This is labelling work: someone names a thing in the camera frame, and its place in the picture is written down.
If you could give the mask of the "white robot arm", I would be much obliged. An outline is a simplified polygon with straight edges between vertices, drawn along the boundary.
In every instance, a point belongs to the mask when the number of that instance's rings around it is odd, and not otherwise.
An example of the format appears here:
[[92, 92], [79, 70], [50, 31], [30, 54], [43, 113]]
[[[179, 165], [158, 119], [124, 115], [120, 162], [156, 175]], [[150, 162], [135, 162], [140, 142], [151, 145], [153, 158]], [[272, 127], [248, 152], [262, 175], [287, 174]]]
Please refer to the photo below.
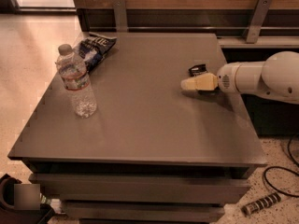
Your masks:
[[299, 53], [281, 51], [261, 62], [227, 63], [216, 75], [205, 72], [180, 82], [184, 91], [251, 94], [260, 98], [299, 104]]

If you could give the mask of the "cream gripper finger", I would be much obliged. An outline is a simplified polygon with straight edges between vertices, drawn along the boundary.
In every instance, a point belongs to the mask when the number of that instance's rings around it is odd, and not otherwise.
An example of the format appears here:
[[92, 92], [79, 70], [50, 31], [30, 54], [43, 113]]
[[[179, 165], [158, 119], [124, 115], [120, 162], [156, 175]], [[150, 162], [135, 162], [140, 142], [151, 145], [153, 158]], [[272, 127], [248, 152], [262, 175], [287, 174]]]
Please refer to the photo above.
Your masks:
[[180, 87], [185, 91], [197, 91], [198, 90], [197, 81], [193, 77], [183, 79], [180, 82]]

